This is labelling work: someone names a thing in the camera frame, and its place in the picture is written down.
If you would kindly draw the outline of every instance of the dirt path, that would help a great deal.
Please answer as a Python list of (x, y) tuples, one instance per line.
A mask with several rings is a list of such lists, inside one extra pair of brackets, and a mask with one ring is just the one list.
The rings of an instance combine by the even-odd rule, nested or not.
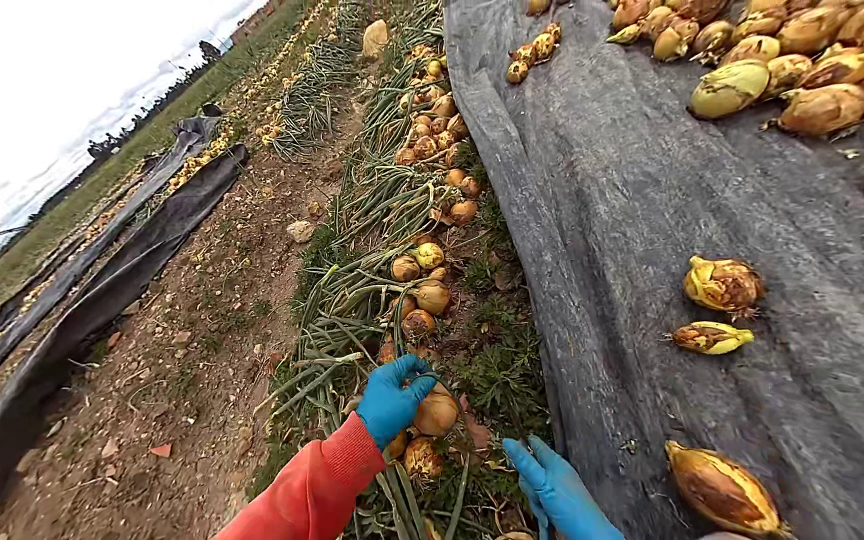
[[(245, 506), (264, 458), (253, 409), (295, 332), (302, 246), (285, 228), (325, 217), (362, 109), (343, 100), (336, 136), (309, 165), (252, 154), (101, 365), (56, 404), (59, 427), (0, 502), (0, 540), (208, 538)], [(164, 445), (168, 456), (150, 451)]]

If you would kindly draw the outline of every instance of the blue rubber glove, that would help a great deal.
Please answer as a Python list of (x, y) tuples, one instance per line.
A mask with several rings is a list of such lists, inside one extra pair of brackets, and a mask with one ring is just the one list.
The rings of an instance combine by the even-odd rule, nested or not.
[(514, 439), (503, 439), (502, 446), (538, 521), (539, 540), (548, 540), (550, 521), (566, 540), (625, 540), (599, 509), (579, 473), (542, 439), (529, 435), (535, 457)]
[(402, 430), (412, 424), (419, 402), (426, 399), (437, 383), (432, 376), (421, 376), (407, 388), (402, 388), (406, 379), (430, 371), (425, 360), (406, 354), (375, 368), (368, 376), (365, 395), (356, 412), (379, 450), (389, 446)]

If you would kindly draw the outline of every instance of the red sleeve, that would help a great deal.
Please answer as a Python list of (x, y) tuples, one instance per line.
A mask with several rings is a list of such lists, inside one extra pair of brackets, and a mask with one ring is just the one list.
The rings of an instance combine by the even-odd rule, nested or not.
[(305, 445), (215, 538), (333, 540), (353, 516), (355, 497), (384, 469), (376, 441), (353, 412), (330, 437)]

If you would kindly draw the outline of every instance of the grass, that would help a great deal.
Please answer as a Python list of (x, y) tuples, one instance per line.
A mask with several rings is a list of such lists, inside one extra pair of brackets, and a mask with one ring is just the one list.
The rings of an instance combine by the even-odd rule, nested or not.
[(122, 150), (85, 178), (0, 256), (0, 303), (38, 269), (42, 259), (121, 183), (147, 154), (175, 140), (172, 126), (193, 117), (202, 104), (216, 101), (261, 61), (275, 55), (303, 16), (307, 2), (286, 0), (252, 39), (234, 47), (157, 117), (135, 133)]

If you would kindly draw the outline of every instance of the black tarp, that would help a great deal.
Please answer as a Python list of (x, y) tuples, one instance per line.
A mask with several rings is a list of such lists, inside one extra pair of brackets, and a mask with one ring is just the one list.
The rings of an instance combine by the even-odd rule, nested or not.
[(79, 290), (72, 306), (9, 379), (0, 394), (0, 495), (18, 461), (42, 432), (49, 398), (74, 369), (69, 356), (86, 337), (109, 325), (138, 299), (232, 187), (247, 154), (244, 145), (233, 146), (162, 202)]
[[(54, 271), (54, 280), (38, 295), (31, 307), (25, 313), (15, 318), (7, 330), (0, 335), (0, 365), (9, 354), (18, 347), (23, 339), (42, 320), (52, 312), (52, 309), (66, 298), (66, 294), (75, 287), (92, 264), (102, 256), (109, 246), (130, 224), (133, 217), (145, 204), (182, 168), (186, 158), (197, 156), (209, 144), (219, 118), (210, 116), (195, 116), (182, 120), (174, 129), (175, 142), (169, 153), (160, 158), (148, 171), (142, 185), (135, 191), (131, 199), (109, 220), (105, 228), (92, 240), (82, 252)], [(4, 327), (16, 315), (22, 305), (22, 297), (14, 295), (0, 307), (0, 327)]]
[[(558, 449), (630, 539), (712, 529), (670, 482), (668, 438), (747, 464), (799, 540), (864, 538), (864, 125), (835, 143), (760, 132), (777, 104), (698, 121), (701, 66), (605, 43), (606, 3), (554, 17), (561, 46), (518, 86), (507, 52), (549, 15), (452, 0), (445, 38), (532, 292)], [(728, 322), (684, 296), (693, 254), (764, 275), (754, 343), (661, 341)]]

